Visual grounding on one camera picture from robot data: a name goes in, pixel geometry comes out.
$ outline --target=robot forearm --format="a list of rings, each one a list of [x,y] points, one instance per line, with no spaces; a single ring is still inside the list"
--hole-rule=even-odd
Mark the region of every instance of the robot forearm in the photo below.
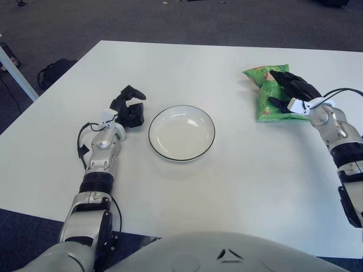
[[[351,225],[363,226],[363,139],[342,110],[322,104],[309,113],[310,123],[326,144],[342,186],[341,204]]]

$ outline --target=table leg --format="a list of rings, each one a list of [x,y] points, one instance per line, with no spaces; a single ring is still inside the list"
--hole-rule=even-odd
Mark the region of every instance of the table leg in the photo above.
[[[5,66],[6,70],[12,75],[15,81],[21,86],[23,91],[30,97],[31,100],[35,101],[39,95],[34,91],[29,82],[21,74],[21,72],[16,68],[13,62],[10,60],[8,55],[0,46],[0,62]]]

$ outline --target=gray carpet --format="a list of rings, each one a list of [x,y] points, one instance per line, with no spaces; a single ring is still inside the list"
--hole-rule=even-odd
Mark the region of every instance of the gray carpet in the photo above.
[[[351,0],[340,9],[315,0],[227,1],[29,0],[27,6],[18,7],[14,0],[1,0],[0,41],[21,60],[21,72],[40,95],[38,71],[62,57],[81,58],[99,40],[363,51],[362,0]],[[8,73],[2,77],[25,110],[31,100]],[[19,113],[1,83],[0,97],[2,133]],[[26,264],[55,243],[60,227],[59,222],[3,210],[0,223],[0,250],[6,253],[0,252],[1,271],[19,267],[17,260]],[[31,236],[17,234],[24,232],[24,224],[35,226]],[[128,247],[136,248],[138,239]],[[37,251],[29,249],[34,243]],[[360,260],[328,260],[362,271]]]

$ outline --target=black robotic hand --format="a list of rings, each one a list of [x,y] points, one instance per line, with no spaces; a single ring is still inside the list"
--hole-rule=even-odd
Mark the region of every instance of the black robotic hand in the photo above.
[[[121,124],[124,128],[134,128],[136,126],[141,126],[144,121],[142,103],[133,104],[128,107],[126,105],[126,101],[131,100],[134,97],[141,100],[146,99],[146,96],[142,92],[128,85],[121,91],[121,94],[111,102],[111,105],[109,106],[110,109],[118,112],[115,121]]]
[[[285,93],[291,98],[310,101],[322,96],[317,89],[308,84],[300,76],[289,72],[276,72],[273,70],[270,71],[270,74],[275,78],[278,84],[284,88]],[[282,101],[275,97],[269,97],[268,101],[277,107],[281,113],[291,113],[288,109],[290,101]]]

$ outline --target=green snack bag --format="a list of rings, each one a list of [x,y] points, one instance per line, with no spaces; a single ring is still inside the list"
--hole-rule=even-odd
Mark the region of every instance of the green snack bag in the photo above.
[[[259,88],[262,87],[265,82],[265,75],[268,71],[278,71],[278,72],[289,72],[289,65],[269,65],[269,66],[261,66],[253,69],[249,69],[244,71],[243,73],[249,77]]]
[[[284,119],[308,120],[309,118],[298,113],[281,113],[281,110],[275,107],[268,100],[269,97],[275,97],[282,101],[290,101],[291,98],[285,94],[284,88],[281,87],[271,76],[267,74],[267,78],[261,87],[260,97],[258,101],[257,119],[259,121],[277,121]]]

